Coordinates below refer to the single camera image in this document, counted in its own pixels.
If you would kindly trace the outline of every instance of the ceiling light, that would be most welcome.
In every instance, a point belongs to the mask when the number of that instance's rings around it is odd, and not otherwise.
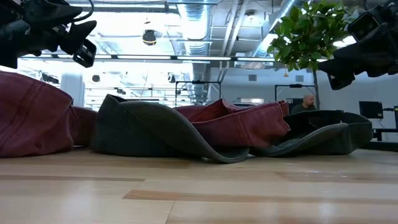
[[[348,37],[344,38],[343,41],[334,42],[333,45],[336,47],[346,47],[348,45],[355,44],[355,43],[356,43],[356,40],[354,39],[354,37],[348,36]]]
[[[257,58],[257,57],[238,57],[238,61],[243,62],[275,62],[273,58]]]
[[[231,60],[231,57],[200,57],[200,56],[178,56],[177,60]]]
[[[177,40],[177,43],[190,43],[190,44],[212,44],[210,40]]]
[[[106,58],[112,58],[112,56],[110,56],[110,55],[95,55],[95,58],[106,59]]]
[[[51,57],[51,55],[50,54],[42,54],[40,56],[35,56],[35,55],[32,55],[32,54],[29,54],[29,55],[24,55],[22,57]]]
[[[85,4],[85,3],[74,3],[70,4],[71,6],[76,6],[76,7],[91,7],[90,4]],[[132,7],[142,7],[141,2],[138,2],[138,4],[134,4],[133,2],[131,4],[117,4],[117,3],[111,3],[111,4],[95,4],[95,7],[126,7],[126,8],[132,8]],[[163,9],[164,5],[162,4],[146,4],[145,8],[158,8],[158,9]],[[170,5],[169,9],[176,9],[176,6]]]
[[[59,58],[72,58],[72,55],[58,55]]]
[[[137,59],[137,60],[170,60],[170,56],[156,55],[118,55],[120,59]]]
[[[182,61],[182,63],[210,63],[210,62],[209,61],[197,61],[197,60],[194,60],[194,61],[184,60],[184,61]]]

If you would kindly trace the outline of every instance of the desk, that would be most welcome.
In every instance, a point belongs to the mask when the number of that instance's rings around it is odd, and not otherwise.
[[[373,150],[381,150],[381,151],[391,151],[398,152],[398,142],[384,142],[382,141],[383,133],[398,133],[398,129],[396,128],[374,128],[373,129],[373,138],[376,138],[377,141],[372,141],[361,147],[362,149],[373,149]]]
[[[373,138],[382,141],[382,133],[398,133],[396,128],[373,128]]]

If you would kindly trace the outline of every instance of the man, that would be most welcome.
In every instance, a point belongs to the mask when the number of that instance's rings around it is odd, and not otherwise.
[[[303,103],[293,107],[290,114],[295,114],[295,113],[299,113],[299,112],[303,112],[303,111],[316,110],[315,106],[313,105],[314,100],[315,100],[315,97],[313,95],[305,95],[303,98]]]

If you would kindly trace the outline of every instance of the tree trunk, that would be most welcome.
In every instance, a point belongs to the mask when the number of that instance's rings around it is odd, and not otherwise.
[[[315,86],[315,106],[318,110],[320,110],[320,101],[319,101],[319,91],[318,91],[318,78],[317,78],[317,71],[312,70],[312,77],[313,77],[313,85]]]

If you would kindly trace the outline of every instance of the light fixture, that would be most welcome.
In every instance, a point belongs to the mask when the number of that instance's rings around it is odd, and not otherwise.
[[[211,63],[209,61],[191,61],[191,60],[184,60],[182,63]]]
[[[175,83],[174,75],[169,72],[169,74],[167,74],[167,80],[169,81],[169,83]]]
[[[137,60],[170,60],[170,56],[156,55],[118,55],[120,59],[137,59]]]
[[[286,67],[286,65],[285,65],[285,74],[284,74],[284,77],[289,77],[289,74],[287,73],[287,67]]]
[[[231,57],[201,57],[201,56],[178,56],[177,60],[231,60]]]
[[[346,47],[348,45],[355,44],[355,43],[356,43],[356,40],[354,39],[354,37],[348,36],[348,37],[344,38],[343,41],[334,42],[333,45],[335,47]]]
[[[156,44],[156,36],[155,36],[155,30],[152,29],[147,29],[144,32],[144,35],[142,35],[142,41],[144,44],[148,46],[153,46]]]
[[[59,58],[73,58],[72,55],[58,55]]]
[[[213,41],[210,40],[177,40],[177,43],[191,43],[191,44],[212,44]]]
[[[93,77],[91,79],[92,79],[93,82],[101,81],[101,77],[99,75],[93,75]]]
[[[32,55],[32,54],[29,54],[29,55],[24,55],[24,56],[22,56],[23,58],[24,57],[51,57],[51,55],[50,54],[42,54],[42,55],[40,55],[40,56],[35,56],[35,55]]]
[[[275,62],[273,58],[257,58],[257,57],[238,57],[238,61],[243,62]]]
[[[98,58],[98,59],[109,59],[109,58],[112,58],[112,56],[110,56],[110,55],[95,55],[95,58]]]
[[[126,7],[126,8],[142,7],[141,6],[141,2],[138,2],[138,4],[134,4],[134,3],[131,3],[131,4],[118,4],[117,2],[120,2],[119,0],[115,1],[114,3],[109,1],[109,0],[107,2],[109,2],[109,4],[95,4],[95,7],[98,7],[98,8],[100,8],[100,7],[108,7],[108,8],[109,7]],[[83,3],[83,4],[82,3],[72,3],[70,5],[71,6],[76,6],[76,7],[91,7],[90,4],[85,4],[85,3]],[[164,5],[162,5],[162,4],[146,4],[145,8],[163,9]],[[169,9],[176,9],[176,8],[177,7],[172,5],[172,4],[169,5]]]

